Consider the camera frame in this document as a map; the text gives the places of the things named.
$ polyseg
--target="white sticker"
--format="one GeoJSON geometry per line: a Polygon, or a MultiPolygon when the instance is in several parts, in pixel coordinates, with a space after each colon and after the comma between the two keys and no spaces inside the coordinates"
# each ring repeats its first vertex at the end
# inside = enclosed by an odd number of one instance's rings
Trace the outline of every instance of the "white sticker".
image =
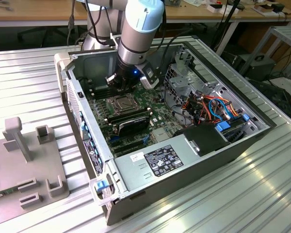
{"type": "Polygon", "coordinates": [[[136,154],[133,154],[130,156],[131,160],[133,162],[136,162],[138,160],[141,160],[141,159],[144,159],[144,153],[143,152],[139,152],[139,153],[136,153],[136,154]]]}

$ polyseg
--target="green circuit board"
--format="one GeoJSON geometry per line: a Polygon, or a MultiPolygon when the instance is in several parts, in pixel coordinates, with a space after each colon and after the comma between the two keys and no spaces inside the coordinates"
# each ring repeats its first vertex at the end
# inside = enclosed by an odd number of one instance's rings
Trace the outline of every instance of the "green circuit board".
{"type": "Polygon", "coordinates": [[[172,112],[167,108],[165,103],[161,102],[161,98],[162,94],[160,90],[145,90],[141,83],[138,84],[133,93],[123,96],[101,100],[95,100],[91,96],[87,98],[113,155],[121,156],[156,144],[172,137],[177,130],[184,127],[182,124],[185,122],[180,124],[176,117],[172,116],[172,112]],[[121,114],[147,107],[151,109],[152,115],[150,116],[150,124],[146,129],[117,140],[112,139],[115,136],[114,125],[107,124],[105,118],[120,116],[121,114]]]}

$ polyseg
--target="workbench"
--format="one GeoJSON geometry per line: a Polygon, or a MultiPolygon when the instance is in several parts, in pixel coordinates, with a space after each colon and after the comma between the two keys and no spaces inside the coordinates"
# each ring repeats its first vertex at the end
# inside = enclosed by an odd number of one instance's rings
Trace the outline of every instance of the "workbench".
{"type": "MultiPolygon", "coordinates": [[[[13,12],[0,9],[0,27],[36,27],[68,25],[71,15],[72,0],[10,0],[13,12]]],[[[243,11],[234,14],[231,25],[217,49],[221,55],[240,22],[288,22],[291,26],[291,15],[263,16],[246,5],[243,11]]],[[[182,2],[180,7],[166,6],[167,23],[217,23],[222,14],[212,13],[205,5],[199,7],[182,2]]],[[[80,2],[75,3],[75,25],[87,25],[87,13],[80,2]]]]}
{"type": "MultiPolygon", "coordinates": [[[[238,159],[112,226],[88,188],[88,175],[60,98],[53,56],[77,46],[0,52],[0,138],[5,117],[23,133],[55,130],[70,195],[0,224],[1,232],[281,232],[291,230],[291,120],[202,41],[188,41],[277,127],[238,159]]],[[[211,76],[202,65],[196,70],[211,76]]]]}

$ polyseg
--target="motherboard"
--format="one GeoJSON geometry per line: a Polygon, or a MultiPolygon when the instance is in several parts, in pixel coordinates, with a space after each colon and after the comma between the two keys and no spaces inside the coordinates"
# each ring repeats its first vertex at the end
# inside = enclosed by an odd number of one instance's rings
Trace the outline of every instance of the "motherboard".
{"type": "Polygon", "coordinates": [[[138,84],[133,93],[88,103],[115,157],[171,138],[186,125],[172,114],[160,89],[145,90],[138,84]]]}

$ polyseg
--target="small white label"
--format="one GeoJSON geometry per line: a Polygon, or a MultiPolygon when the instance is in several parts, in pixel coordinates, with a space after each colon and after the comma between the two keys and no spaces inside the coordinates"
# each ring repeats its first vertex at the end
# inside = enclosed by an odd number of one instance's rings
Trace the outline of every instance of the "small white label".
{"type": "Polygon", "coordinates": [[[174,162],[175,165],[178,164],[178,163],[181,163],[181,161],[177,160],[177,161],[174,162]]]}
{"type": "Polygon", "coordinates": [[[131,155],[130,158],[131,158],[131,160],[132,160],[133,162],[136,162],[136,161],[138,161],[138,160],[144,159],[145,157],[144,157],[144,153],[143,153],[143,152],[139,152],[139,153],[137,153],[137,154],[133,154],[133,155],[131,155]]]}

